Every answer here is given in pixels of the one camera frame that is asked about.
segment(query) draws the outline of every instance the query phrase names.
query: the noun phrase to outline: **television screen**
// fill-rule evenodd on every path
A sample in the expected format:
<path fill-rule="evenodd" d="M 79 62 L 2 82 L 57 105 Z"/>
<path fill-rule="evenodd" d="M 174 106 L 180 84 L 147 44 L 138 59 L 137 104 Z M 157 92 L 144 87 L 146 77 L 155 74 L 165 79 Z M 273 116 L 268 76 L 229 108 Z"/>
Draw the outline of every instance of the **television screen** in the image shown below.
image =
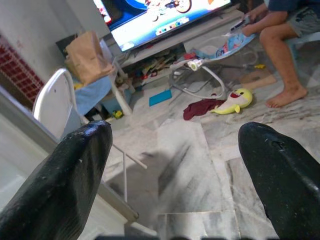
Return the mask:
<path fill-rule="evenodd" d="M 231 0 L 94 0 L 124 52 L 191 23 Z"/>

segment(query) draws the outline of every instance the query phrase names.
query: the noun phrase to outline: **child's hand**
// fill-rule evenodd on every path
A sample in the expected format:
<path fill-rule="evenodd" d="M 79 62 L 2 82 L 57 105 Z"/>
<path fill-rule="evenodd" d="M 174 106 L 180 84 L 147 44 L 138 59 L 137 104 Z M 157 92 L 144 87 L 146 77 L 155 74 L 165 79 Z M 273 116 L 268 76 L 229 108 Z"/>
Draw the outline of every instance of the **child's hand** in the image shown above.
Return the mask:
<path fill-rule="evenodd" d="M 246 37 L 249 37 L 250 35 L 254 34 L 255 32 L 253 30 L 253 25 L 249 24 L 249 25 L 245 26 L 244 28 L 242 28 L 242 33 Z"/>
<path fill-rule="evenodd" d="M 258 15 L 255 13 L 254 10 L 252 10 L 252 11 L 248 12 L 247 14 L 243 15 L 242 20 L 244 20 L 247 17 L 249 17 L 250 23 L 253 23 L 257 19 Z"/>

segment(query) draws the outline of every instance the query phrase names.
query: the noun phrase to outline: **blue shirt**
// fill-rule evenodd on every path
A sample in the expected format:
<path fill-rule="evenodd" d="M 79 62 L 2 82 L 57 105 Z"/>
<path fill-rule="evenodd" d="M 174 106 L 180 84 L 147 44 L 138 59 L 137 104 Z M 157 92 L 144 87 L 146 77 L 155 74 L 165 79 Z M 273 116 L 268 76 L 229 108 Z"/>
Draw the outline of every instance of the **blue shirt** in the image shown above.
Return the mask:
<path fill-rule="evenodd" d="M 320 0 L 269 0 L 267 6 L 270 11 L 275 12 L 292 12 L 302 7 L 309 7 L 320 18 Z"/>

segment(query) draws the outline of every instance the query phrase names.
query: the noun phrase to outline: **red brick wall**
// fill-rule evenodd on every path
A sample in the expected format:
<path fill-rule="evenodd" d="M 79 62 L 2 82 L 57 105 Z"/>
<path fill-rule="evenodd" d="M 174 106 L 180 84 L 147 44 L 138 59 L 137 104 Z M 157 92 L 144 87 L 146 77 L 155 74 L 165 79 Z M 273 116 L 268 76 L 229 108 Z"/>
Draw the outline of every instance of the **red brick wall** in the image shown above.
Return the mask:
<path fill-rule="evenodd" d="M 35 102 L 44 84 L 2 36 L 0 36 L 0 72 L 5 75 L 28 100 L 32 103 Z"/>

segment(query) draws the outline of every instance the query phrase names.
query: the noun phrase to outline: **yellow plush toy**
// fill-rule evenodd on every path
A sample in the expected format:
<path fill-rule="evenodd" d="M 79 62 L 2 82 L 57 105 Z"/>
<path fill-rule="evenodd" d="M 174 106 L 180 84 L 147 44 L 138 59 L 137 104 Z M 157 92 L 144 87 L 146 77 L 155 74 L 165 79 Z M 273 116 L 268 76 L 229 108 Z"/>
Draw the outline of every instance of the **yellow plush toy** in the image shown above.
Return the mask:
<path fill-rule="evenodd" d="M 221 115 L 232 114 L 234 112 L 240 113 L 240 109 L 249 106 L 252 100 L 253 95 L 248 89 L 239 88 L 236 91 L 231 92 L 227 100 L 221 106 L 210 112 Z"/>

